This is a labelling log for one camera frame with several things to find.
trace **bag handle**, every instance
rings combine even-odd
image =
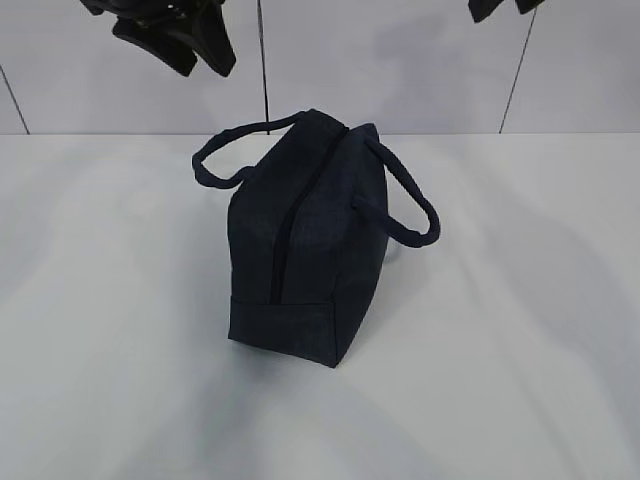
[[[371,223],[376,224],[387,235],[394,240],[400,242],[407,247],[420,248],[426,245],[431,245],[440,237],[440,219],[438,214],[424,198],[424,195],[420,191],[420,187],[416,184],[411,177],[411,174],[402,165],[398,157],[396,157],[391,150],[382,145],[380,142],[376,142],[371,138],[365,139],[365,144],[376,155],[380,161],[387,167],[389,172],[400,182],[400,185],[411,195],[411,198],[420,205],[420,208],[427,214],[429,218],[429,230],[427,233],[420,233],[415,230],[409,230],[402,225],[396,219],[390,217],[387,213],[381,211],[378,207],[373,206],[368,200],[356,195],[353,199],[352,206],[357,208]]]
[[[271,130],[279,130],[296,123],[305,112],[298,112],[290,117],[273,122],[259,122],[241,127],[224,130],[209,140],[204,147],[197,152],[191,161],[196,181],[205,187],[220,188],[223,190],[238,186],[251,175],[254,167],[243,167],[238,170],[231,178],[220,178],[211,173],[202,164],[209,155],[216,150],[220,150],[225,145],[256,132],[270,132]]]

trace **black object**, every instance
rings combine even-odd
[[[224,0],[80,0],[93,15],[115,13],[113,34],[188,77],[196,52],[226,77],[236,63],[221,5]]]
[[[518,5],[520,13],[524,15],[536,8],[543,1],[544,0],[516,0],[516,4]],[[473,20],[476,23],[482,22],[491,15],[502,2],[503,0],[469,0],[469,10],[471,10]]]
[[[213,152],[258,131],[293,125],[255,167],[221,179]],[[429,218],[425,234],[388,215],[384,166]],[[232,299],[229,338],[335,367],[369,307],[391,236],[423,247],[438,215],[373,124],[349,130],[309,110],[226,130],[193,156],[196,180],[228,189]]]

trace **white wall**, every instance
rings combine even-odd
[[[257,0],[224,7],[238,64],[184,79],[78,0],[6,0],[0,64],[33,133],[209,133],[264,118]],[[531,15],[467,0],[263,0],[271,117],[316,107],[384,133],[496,132]],[[505,132],[640,130],[640,4],[547,0]],[[0,84],[0,133],[23,131]]]
[[[0,72],[0,134],[3,133],[24,133],[24,128]]]
[[[33,133],[208,133],[263,115],[255,0],[225,9],[238,63],[189,79],[111,35],[78,0],[3,0],[0,63]]]
[[[548,0],[505,131],[639,132],[639,47],[639,2]]]

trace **white table surface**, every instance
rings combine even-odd
[[[204,141],[0,137],[0,479],[640,478],[640,135],[385,138],[443,236],[336,370],[226,339]]]

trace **dark navy bag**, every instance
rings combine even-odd
[[[258,131],[293,127],[255,167],[221,179],[213,152]],[[384,167],[429,219],[408,230],[388,214]],[[229,338],[335,367],[373,298],[388,237],[423,247],[440,235],[438,215],[373,124],[349,130],[317,110],[225,130],[193,156],[196,180],[231,198]]]

